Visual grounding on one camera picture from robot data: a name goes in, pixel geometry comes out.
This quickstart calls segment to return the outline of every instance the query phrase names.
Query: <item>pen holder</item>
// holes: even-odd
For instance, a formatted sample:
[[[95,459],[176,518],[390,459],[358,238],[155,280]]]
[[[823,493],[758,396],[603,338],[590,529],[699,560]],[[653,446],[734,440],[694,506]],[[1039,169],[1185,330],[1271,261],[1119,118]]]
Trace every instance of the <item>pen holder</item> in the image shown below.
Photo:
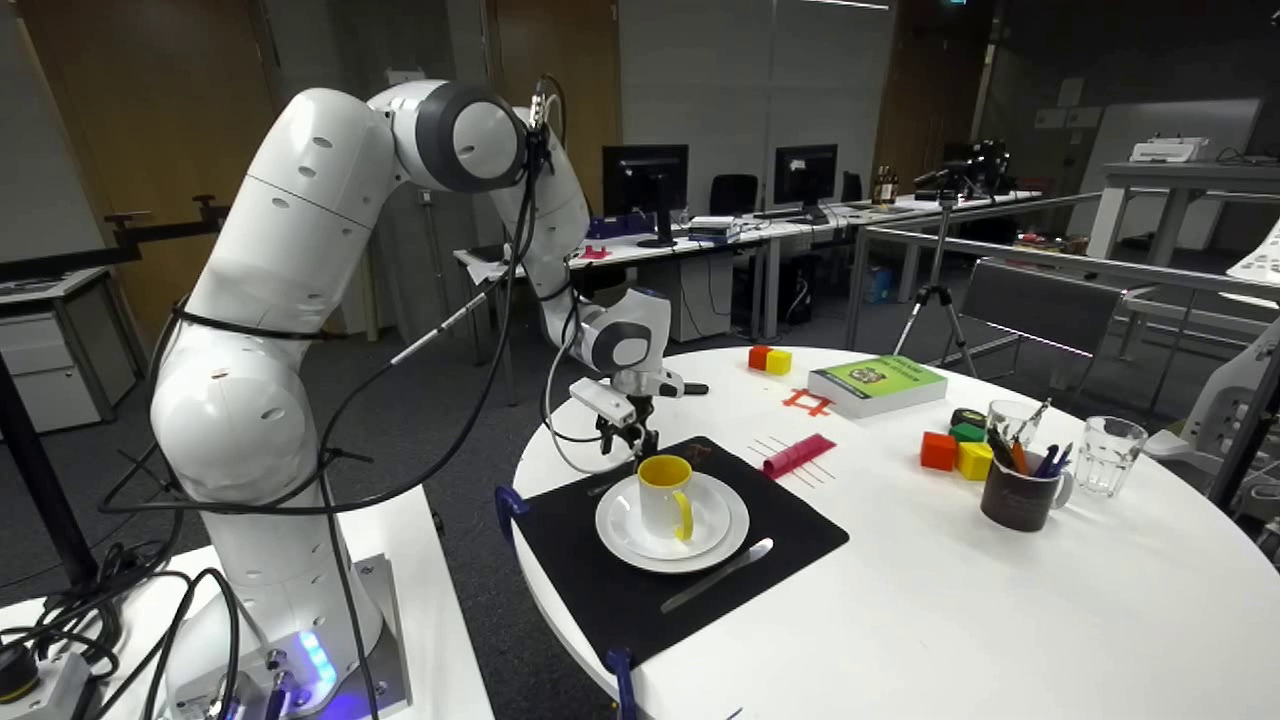
[[[1052,511],[1058,480],[1062,477],[1017,472],[996,459],[981,506],[1005,529],[1039,532]]]

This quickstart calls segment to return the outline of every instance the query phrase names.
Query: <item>black cable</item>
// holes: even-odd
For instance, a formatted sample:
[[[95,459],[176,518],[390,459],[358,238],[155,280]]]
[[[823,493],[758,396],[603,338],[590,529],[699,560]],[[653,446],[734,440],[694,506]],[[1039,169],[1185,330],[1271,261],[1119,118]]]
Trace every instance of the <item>black cable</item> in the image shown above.
[[[146,667],[151,667],[151,661],[162,655],[163,638],[176,635],[176,627],[182,627],[183,617],[188,617],[183,603],[192,603],[196,583],[192,583],[188,577],[182,577],[182,573],[155,573],[155,581],[162,581],[162,577],[183,581],[188,589],[183,589],[183,597],[182,597],[182,603],[176,603],[163,635],[146,653],[146,661],[133,663],[133,672],[113,688],[113,697],[106,697],[106,703],[95,707],[99,716],[107,716],[107,713],[121,703],[121,697],[146,676]]]
[[[174,316],[188,321],[188,324],[237,330],[237,334],[266,334],[266,338],[299,338],[299,342],[312,342],[312,338],[358,338],[353,330],[284,330],[284,326],[233,324],[233,321],[200,316],[200,310],[188,310],[188,308],[174,308]]]
[[[524,194],[520,194],[520,217],[517,217],[517,251],[514,251],[514,263],[509,270],[502,274],[509,282],[509,304],[505,304],[505,316],[502,316],[502,334],[496,334],[496,351],[490,360],[490,376],[484,376],[484,386],[466,420],[466,426],[457,433],[457,440],[415,477],[410,480],[367,480],[367,483],[385,483],[390,493],[372,493],[366,499],[349,499],[349,504],[338,504],[338,511],[353,511],[353,506],[372,506],[372,504],[385,504],[385,499],[395,499],[405,497],[410,489],[433,480],[460,446],[466,440],[471,434],[492,386],[496,386],[496,370],[502,370],[502,360],[505,360],[505,347],[509,347],[509,326],[514,326],[514,288],[517,288],[517,268],[520,261],[530,254],[531,248],[531,231],[535,231],[535,176],[544,171],[544,157],[530,157],[530,176],[524,176]],[[324,433],[322,433],[322,453],[316,453],[316,472],[310,472],[310,480],[299,480],[296,489],[290,489],[284,497],[268,499],[268,504],[200,504],[200,499],[182,499],[182,504],[163,504],[163,506],[192,506],[192,511],[225,511],[225,517],[243,517],[243,511],[262,511],[262,517],[324,517],[324,506],[284,506],[290,499],[296,499],[306,489],[316,483],[316,477],[324,472],[324,459],[332,453],[332,433],[338,422],[345,420],[345,411],[353,408],[358,396],[366,396],[376,378],[385,378],[393,367],[401,365],[385,365],[376,367],[372,376],[366,376],[345,401],[339,408],[327,416]],[[115,504],[115,497],[126,493],[133,477],[115,480],[107,489],[107,497],[99,499],[106,511],[155,511],[147,504]]]
[[[37,638],[37,644],[49,638],[49,631],[37,627],[37,625],[0,627],[0,635]],[[113,676],[113,672],[121,667],[121,655],[115,655],[107,644],[99,644],[95,635],[83,635],[83,631],[68,631],[68,627],[65,627],[65,631],[58,631],[58,644],[65,644],[65,638],[83,644],[95,661],[107,661],[107,672],[106,672],[106,676]]]
[[[358,613],[353,577],[349,577],[349,555],[345,555],[345,543],[338,541],[338,511],[332,511],[332,493],[327,493],[324,477],[322,477],[322,499],[327,506],[327,517],[324,517],[327,551],[332,551],[332,568],[338,568],[338,581],[339,581],[345,603],[349,603],[349,625],[353,625],[353,644],[358,644],[359,679],[366,679],[366,697],[367,697],[367,716],[382,720],[376,685],[372,685],[372,667],[367,667],[367,655],[366,655],[366,631],[359,631],[359,613]]]
[[[233,703],[237,703],[237,676],[239,676],[239,597],[237,589],[225,581],[225,573],[215,568],[205,568],[200,577],[192,577],[169,631],[162,635],[162,655],[155,655],[155,676],[147,685],[147,699],[146,699],[146,720],[155,716],[155,699],[162,699],[162,679],[163,679],[163,667],[169,667],[169,655],[174,655],[174,638],[176,638],[176,627],[183,625],[183,617],[192,613],[192,598],[196,598],[196,589],[212,581],[225,597],[225,607],[228,607],[228,672],[225,672],[225,690],[219,690],[219,720],[233,720]]]
[[[578,334],[579,334],[578,316],[579,316],[579,294],[573,294],[570,316],[563,316],[563,324],[559,324],[555,360],[553,360],[553,367],[549,367],[549,376],[544,376],[544,386],[541,386],[535,408],[541,408],[541,420],[544,420],[544,426],[553,433],[553,440],[559,440],[559,444],[599,444],[599,433],[597,433],[597,434],[570,434],[570,433],[559,433],[559,426],[553,422],[553,408],[549,408],[549,396],[553,396],[555,376],[559,376],[559,360],[563,360],[570,342],[578,342]]]

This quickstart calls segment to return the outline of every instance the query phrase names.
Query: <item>book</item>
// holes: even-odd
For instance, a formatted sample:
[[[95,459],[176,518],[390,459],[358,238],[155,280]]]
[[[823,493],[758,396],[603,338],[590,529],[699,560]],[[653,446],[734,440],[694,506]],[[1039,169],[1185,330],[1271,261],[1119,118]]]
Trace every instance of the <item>book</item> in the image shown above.
[[[809,393],[841,416],[876,416],[947,396],[947,376],[907,355],[874,355],[809,370]]]

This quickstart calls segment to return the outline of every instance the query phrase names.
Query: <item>cabinet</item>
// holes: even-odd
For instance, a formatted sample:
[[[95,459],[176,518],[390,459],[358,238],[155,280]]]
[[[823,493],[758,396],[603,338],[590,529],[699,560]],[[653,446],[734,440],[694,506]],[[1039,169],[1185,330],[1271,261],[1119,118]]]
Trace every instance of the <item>cabinet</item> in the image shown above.
[[[673,299],[673,338],[734,330],[734,251],[641,263],[641,282]]]
[[[107,420],[146,367],[106,268],[4,288],[0,351],[39,433]]]

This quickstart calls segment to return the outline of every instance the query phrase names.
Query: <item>yellow block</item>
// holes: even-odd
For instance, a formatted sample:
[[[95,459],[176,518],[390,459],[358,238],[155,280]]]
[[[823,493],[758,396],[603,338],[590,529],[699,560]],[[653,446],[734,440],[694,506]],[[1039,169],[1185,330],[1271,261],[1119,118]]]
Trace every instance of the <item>yellow block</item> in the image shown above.
[[[763,370],[770,376],[787,376],[791,370],[791,351],[770,347]]]
[[[955,472],[965,477],[965,480],[990,480],[990,472],[994,472],[994,444],[962,444],[962,462],[955,462]]]

